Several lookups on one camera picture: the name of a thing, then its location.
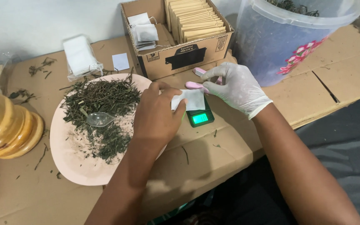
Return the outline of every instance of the white latex glove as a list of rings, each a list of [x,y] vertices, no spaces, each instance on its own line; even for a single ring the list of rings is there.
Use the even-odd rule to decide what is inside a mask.
[[[214,76],[226,78],[225,84],[218,85],[206,81],[203,86],[231,107],[248,115],[249,120],[273,102],[262,91],[246,66],[225,62],[206,72],[201,79],[207,80]]]

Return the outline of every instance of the small black scale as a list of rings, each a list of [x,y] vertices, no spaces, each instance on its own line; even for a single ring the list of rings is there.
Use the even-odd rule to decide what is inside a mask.
[[[213,113],[210,110],[209,105],[207,104],[205,96],[204,102],[204,110],[187,111],[187,117],[192,127],[198,127],[208,123],[212,123],[215,120],[215,118],[213,117]]]

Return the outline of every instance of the table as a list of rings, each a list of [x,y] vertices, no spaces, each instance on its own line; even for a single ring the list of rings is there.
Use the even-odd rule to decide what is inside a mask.
[[[98,61],[113,70],[112,55],[127,53],[130,67],[140,66],[126,36],[92,44]],[[28,68],[46,57],[57,59],[48,68],[47,79],[39,73],[30,77]],[[211,69],[226,59],[201,66]],[[28,89],[37,98],[23,104],[44,118],[47,129],[65,90],[64,52],[18,63],[10,77],[8,92]],[[184,89],[186,81],[200,82],[191,70],[159,79]],[[360,34],[352,26],[340,28],[281,83],[263,88],[293,128],[330,114],[360,99]],[[241,171],[264,155],[255,127],[245,115],[216,96],[208,96],[215,122],[191,128],[185,119],[176,137],[156,161],[147,183],[139,222],[146,222],[194,199]],[[12,160],[0,159],[0,224],[83,224],[102,193],[102,187],[74,184],[57,178],[57,169],[47,152],[48,135],[28,154]],[[183,148],[188,153],[189,164]]]

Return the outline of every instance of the clear plastic spoon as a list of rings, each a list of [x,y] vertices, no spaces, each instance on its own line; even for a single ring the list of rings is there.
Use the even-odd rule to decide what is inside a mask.
[[[91,126],[103,127],[110,124],[112,121],[128,121],[133,120],[133,116],[113,117],[107,113],[91,113],[87,116],[87,123]]]

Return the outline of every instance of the clear plastic bucket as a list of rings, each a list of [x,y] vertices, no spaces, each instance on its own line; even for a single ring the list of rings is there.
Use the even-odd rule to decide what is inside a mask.
[[[243,0],[237,18],[234,56],[261,86],[284,79],[327,37],[360,16],[360,0],[293,0],[319,17],[278,8],[265,0]]]

